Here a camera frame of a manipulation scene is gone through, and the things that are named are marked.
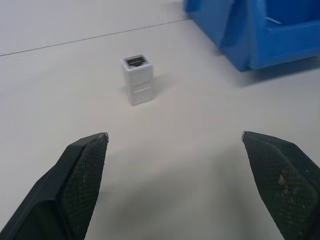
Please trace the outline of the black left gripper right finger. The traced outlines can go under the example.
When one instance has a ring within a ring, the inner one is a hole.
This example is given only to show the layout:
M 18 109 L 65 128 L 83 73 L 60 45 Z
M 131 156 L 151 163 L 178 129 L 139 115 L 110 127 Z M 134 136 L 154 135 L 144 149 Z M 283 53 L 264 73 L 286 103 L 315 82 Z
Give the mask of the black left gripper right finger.
M 244 131 L 259 195 L 286 240 L 320 238 L 320 168 L 294 143 Z

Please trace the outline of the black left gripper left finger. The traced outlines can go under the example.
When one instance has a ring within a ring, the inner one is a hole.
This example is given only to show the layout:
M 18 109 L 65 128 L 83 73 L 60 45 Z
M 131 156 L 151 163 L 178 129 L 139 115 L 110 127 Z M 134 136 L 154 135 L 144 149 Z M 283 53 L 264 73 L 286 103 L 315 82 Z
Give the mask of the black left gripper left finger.
M 68 145 L 0 232 L 2 240 L 83 240 L 99 196 L 109 136 Z

